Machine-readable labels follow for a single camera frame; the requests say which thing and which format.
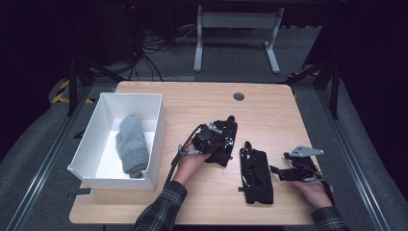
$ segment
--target hand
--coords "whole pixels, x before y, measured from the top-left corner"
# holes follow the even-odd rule
[[[301,182],[292,181],[298,189],[300,189],[306,196],[306,199],[315,207],[315,209],[320,209],[323,207],[333,206],[329,197],[326,194],[323,184],[320,181],[313,182]]]
[[[194,151],[195,148],[192,144],[188,145],[186,151]],[[209,158],[211,154],[196,154],[187,155],[180,158],[177,171],[174,174],[173,181],[177,181],[180,184],[186,186],[190,178],[198,172],[203,162]]]

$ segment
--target dark background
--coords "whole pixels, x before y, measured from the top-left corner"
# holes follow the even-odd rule
[[[65,77],[73,52],[99,64],[132,55],[120,3],[3,1],[0,8],[1,160],[49,107],[49,91]],[[146,25],[167,39],[195,23],[196,6],[140,7]],[[342,17],[321,7],[288,7],[281,26],[324,25],[306,64],[339,49],[342,79],[386,169],[407,197],[407,5],[357,5]]]

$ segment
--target plaid shirt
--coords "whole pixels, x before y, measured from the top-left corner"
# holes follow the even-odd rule
[[[173,230],[174,221],[187,196],[186,188],[170,181],[157,197],[139,216],[135,224],[136,231]],[[312,219],[318,231],[349,230],[336,207],[326,207],[315,210]]]

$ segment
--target gray floor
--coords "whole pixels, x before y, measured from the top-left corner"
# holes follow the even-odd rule
[[[165,81],[273,84],[301,70],[318,32],[319,28],[279,31],[274,51],[280,74],[271,72],[262,45],[269,32],[263,30],[247,36],[229,31],[207,33],[200,73],[192,71],[194,36],[149,58]],[[147,62],[139,61],[136,71],[141,81],[151,80]],[[153,79],[158,80],[156,73]],[[319,157],[319,164],[337,189],[336,206],[346,222],[352,230],[408,230],[406,200],[382,166],[344,86],[339,96],[339,119],[333,120],[327,112],[330,88],[313,90],[312,81],[310,77],[293,85],[296,103],[313,147],[326,153]],[[50,99],[61,82],[50,92]],[[115,83],[98,78],[92,88],[80,86],[79,90],[81,97],[97,99],[100,92],[114,91]],[[73,199],[67,196],[76,191],[80,181],[66,167],[80,142],[74,136],[86,128],[94,106],[82,104],[75,115],[66,117],[67,104],[54,103],[15,143],[0,164],[0,230],[6,230],[8,225],[14,230],[103,230],[102,225],[73,224],[68,218]],[[130,224],[106,226],[106,230],[131,229]],[[285,229],[315,230],[314,226]]]

